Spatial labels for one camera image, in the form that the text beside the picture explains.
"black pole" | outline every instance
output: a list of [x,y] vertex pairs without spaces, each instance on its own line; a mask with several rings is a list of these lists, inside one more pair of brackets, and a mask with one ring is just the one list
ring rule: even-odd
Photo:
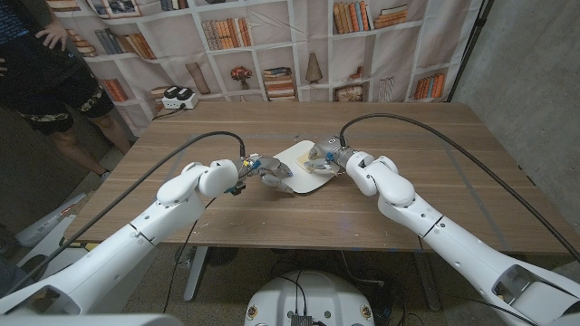
[[453,94],[455,93],[455,90],[457,89],[457,85],[459,84],[459,80],[461,79],[461,75],[463,74],[463,71],[465,70],[465,66],[468,64],[469,57],[471,56],[471,53],[473,52],[473,48],[475,47],[475,43],[478,41],[479,34],[481,33],[483,26],[486,24],[486,21],[488,20],[489,11],[491,10],[491,6],[493,5],[493,2],[494,2],[494,0],[488,0],[488,2],[486,4],[485,4],[485,1],[481,3],[481,7],[479,8],[478,19],[475,20],[475,23],[473,24],[473,28],[471,29],[471,34],[469,35],[469,39],[468,39],[468,47],[465,49],[465,52],[463,53],[463,57],[461,58],[461,65],[459,67],[459,71],[457,72],[457,77],[455,77],[455,81],[453,82],[453,87],[451,87],[451,91],[449,92],[449,96],[445,100],[446,102],[451,102],[451,99],[453,98]]

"gray wall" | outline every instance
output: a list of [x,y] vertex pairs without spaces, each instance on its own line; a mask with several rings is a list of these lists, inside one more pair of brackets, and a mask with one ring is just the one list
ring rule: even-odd
[[[111,146],[108,140],[87,119],[73,116],[79,141],[101,158]],[[4,109],[0,109],[0,162],[0,224],[14,233],[58,207],[88,173],[60,155],[20,116]]]
[[452,101],[467,103],[580,233],[580,2],[496,0]]

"bookshelf wallpaper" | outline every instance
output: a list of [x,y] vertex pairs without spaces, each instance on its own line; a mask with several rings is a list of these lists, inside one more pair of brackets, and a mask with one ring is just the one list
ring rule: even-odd
[[170,85],[200,101],[444,101],[481,2],[47,0],[136,136]]

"person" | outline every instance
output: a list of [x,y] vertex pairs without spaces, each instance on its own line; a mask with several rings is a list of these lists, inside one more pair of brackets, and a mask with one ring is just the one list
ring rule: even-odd
[[67,158],[104,180],[111,172],[79,143],[66,105],[97,125],[121,153],[130,144],[110,114],[112,101],[82,59],[67,51],[68,33],[50,15],[42,27],[19,0],[0,0],[0,107],[16,110]]

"shorts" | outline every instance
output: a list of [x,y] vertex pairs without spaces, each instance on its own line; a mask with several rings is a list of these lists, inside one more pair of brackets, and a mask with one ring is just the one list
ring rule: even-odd
[[47,136],[56,131],[65,132],[73,126],[73,117],[66,105],[87,118],[99,118],[114,107],[85,66],[50,89],[10,97],[4,105],[18,111],[33,129]]

